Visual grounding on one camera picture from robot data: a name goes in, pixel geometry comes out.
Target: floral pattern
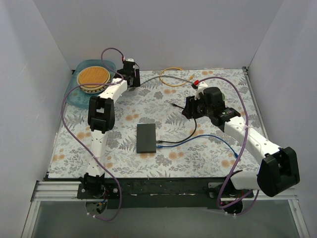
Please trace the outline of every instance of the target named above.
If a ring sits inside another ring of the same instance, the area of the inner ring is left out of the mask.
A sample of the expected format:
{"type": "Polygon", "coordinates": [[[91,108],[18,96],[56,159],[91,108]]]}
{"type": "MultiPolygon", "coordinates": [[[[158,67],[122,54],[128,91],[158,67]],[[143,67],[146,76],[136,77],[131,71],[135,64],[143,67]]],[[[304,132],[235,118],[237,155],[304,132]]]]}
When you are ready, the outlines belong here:
{"type": "MultiPolygon", "coordinates": [[[[141,80],[159,75],[160,71],[141,71],[141,80]]],[[[253,104],[247,80],[241,69],[167,71],[165,74],[193,80],[207,76],[229,79],[239,89],[248,110],[250,125],[263,134],[260,119],[253,104]]],[[[164,78],[169,83],[178,80],[164,78]]],[[[227,82],[207,81],[225,95],[226,105],[245,115],[239,98],[227,82]]],[[[187,120],[181,109],[171,103],[185,106],[187,96],[195,94],[190,84],[168,87],[157,78],[134,90],[122,94],[115,104],[115,126],[109,133],[105,153],[100,158],[104,166],[116,177],[222,177],[229,173],[235,162],[232,151],[213,137],[200,137],[181,146],[161,148],[153,154],[136,153],[136,128],[138,123],[155,123],[157,140],[178,141],[193,132],[194,122],[187,120]]],[[[88,147],[91,131],[87,124],[88,110],[67,105],[65,119],[72,132],[88,147]]],[[[226,140],[239,153],[241,146],[230,136],[213,126],[206,117],[197,119],[195,135],[213,134],[226,140]]],[[[86,172],[90,154],[61,126],[57,135],[49,178],[78,178],[86,172]]],[[[237,170],[254,171],[259,168],[256,160],[245,151],[237,170]]]]}

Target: white wall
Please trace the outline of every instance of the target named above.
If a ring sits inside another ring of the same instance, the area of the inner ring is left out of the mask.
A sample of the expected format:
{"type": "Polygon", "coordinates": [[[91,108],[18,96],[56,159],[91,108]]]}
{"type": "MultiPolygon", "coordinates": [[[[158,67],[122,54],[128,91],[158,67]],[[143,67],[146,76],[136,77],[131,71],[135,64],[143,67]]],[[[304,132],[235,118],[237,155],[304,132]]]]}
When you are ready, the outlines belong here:
{"type": "Polygon", "coordinates": [[[32,0],[0,0],[0,237],[20,237],[70,68],[32,0]]]}
{"type": "Polygon", "coordinates": [[[296,186],[317,237],[317,1],[284,0],[251,65],[250,79],[273,142],[295,149],[296,186]]]}
{"type": "Polygon", "coordinates": [[[107,47],[142,69],[197,69],[248,66],[283,0],[34,2],[72,69],[107,47]]]}

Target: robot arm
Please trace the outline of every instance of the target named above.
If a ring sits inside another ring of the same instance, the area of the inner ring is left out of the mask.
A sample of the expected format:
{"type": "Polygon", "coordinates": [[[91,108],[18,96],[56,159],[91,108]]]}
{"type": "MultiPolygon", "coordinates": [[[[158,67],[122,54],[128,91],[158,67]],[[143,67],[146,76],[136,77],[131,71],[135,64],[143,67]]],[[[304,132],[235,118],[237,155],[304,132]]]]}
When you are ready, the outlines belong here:
{"type": "MultiPolygon", "coordinates": [[[[139,70],[135,69],[133,59],[123,61],[123,68],[118,73],[124,76],[124,80],[119,83],[121,78],[114,78],[115,85],[106,88],[99,96],[92,96],[89,100],[88,124],[91,129],[91,150],[99,159],[105,152],[108,133],[113,129],[115,116],[114,104],[129,87],[140,86],[139,70]]],[[[101,177],[105,171],[99,167],[94,159],[89,162],[86,170],[88,175],[101,177]]]]}
{"type": "MultiPolygon", "coordinates": [[[[225,106],[219,88],[208,87],[204,82],[193,87],[197,89],[197,93],[186,98],[182,114],[187,119],[209,117],[213,125],[242,145],[247,126],[236,110],[225,106]]],[[[260,169],[235,172],[230,178],[234,189],[258,189],[273,197],[299,183],[297,156],[290,147],[282,149],[249,128],[246,149],[260,164],[260,169]]]]}

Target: table surface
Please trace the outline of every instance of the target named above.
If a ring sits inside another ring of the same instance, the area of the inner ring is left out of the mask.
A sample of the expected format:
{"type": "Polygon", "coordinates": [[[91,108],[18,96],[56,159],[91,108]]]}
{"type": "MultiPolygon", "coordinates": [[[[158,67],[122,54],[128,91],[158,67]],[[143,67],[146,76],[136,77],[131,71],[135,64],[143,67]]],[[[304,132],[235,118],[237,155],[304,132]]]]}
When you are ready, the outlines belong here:
{"type": "MultiPolygon", "coordinates": [[[[159,75],[160,71],[141,71],[141,82],[159,75]]],[[[248,82],[241,69],[203,69],[166,71],[165,74],[189,79],[203,79],[221,76],[233,82],[248,110],[250,125],[264,134],[256,111],[248,82]]],[[[177,84],[178,80],[164,78],[177,84]]],[[[225,103],[244,116],[241,102],[230,84],[219,79],[206,81],[210,87],[218,87],[225,95],[225,103]]],[[[178,141],[186,138],[194,129],[194,121],[187,120],[181,109],[170,103],[185,106],[186,97],[195,90],[190,84],[182,87],[168,87],[154,79],[133,91],[126,91],[115,104],[115,126],[109,133],[105,153],[101,157],[104,166],[119,178],[148,177],[223,177],[235,161],[232,151],[223,142],[213,137],[200,137],[173,148],[158,149],[153,154],[136,153],[136,128],[138,123],[155,123],[157,140],[178,141]]],[[[91,131],[87,124],[88,110],[68,105],[66,123],[77,137],[91,146],[91,131]]],[[[227,141],[239,153],[241,146],[230,136],[213,126],[207,117],[197,119],[195,135],[213,134],[227,141]]],[[[91,156],[75,141],[61,124],[55,141],[49,178],[78,178],[86,172],[91,156]]],[[[245,151],[237,170],[259,169],[256,160],[245,151]]]]}

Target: blue tray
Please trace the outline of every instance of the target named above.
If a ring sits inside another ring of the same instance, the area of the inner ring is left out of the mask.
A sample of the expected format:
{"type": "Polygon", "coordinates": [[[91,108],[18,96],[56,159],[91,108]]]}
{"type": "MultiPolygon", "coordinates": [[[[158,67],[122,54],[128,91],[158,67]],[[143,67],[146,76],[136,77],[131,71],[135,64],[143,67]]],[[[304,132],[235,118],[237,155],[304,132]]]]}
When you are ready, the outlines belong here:
{"type": "MultiPolygon", "coordinates": [[[[114,63],[104,60],[105,64],[112,70],[116,70],[114,63]]],[[[107,69],[105,67],[105,65],[102,63],[102,61],[100,59],[89,59],[89,60],[85,60],[83,62],[81,62],[75,72],[73,73],[71,80],[68,84],[68,87],[66,89],[65,95],[66,93],[68,93],[72,88],[78,86],[77,83],[77,76],[78,74],[84,70],[85,68],[91,67],[91,66],[101,66],[104,67],[105,69],[107,69]]],[[[109,71],[110,73],[110,81],[112,81],[113,77],[114,77],[114,72],[109,71]]],[[[76,107],[79,108],[83,108],[83,109],[88,109],[89,106],[89,99],[91,96],[96,96],[101,94],[102,92],[99,93],[94,93],[94,94],[88,94],[88,93],[84,93],[83,91],[80,90],[80,88],[76,88],[74,91],[72,91],[69,96],[66,98],[66,102],[74,105],[76,107]]]]}

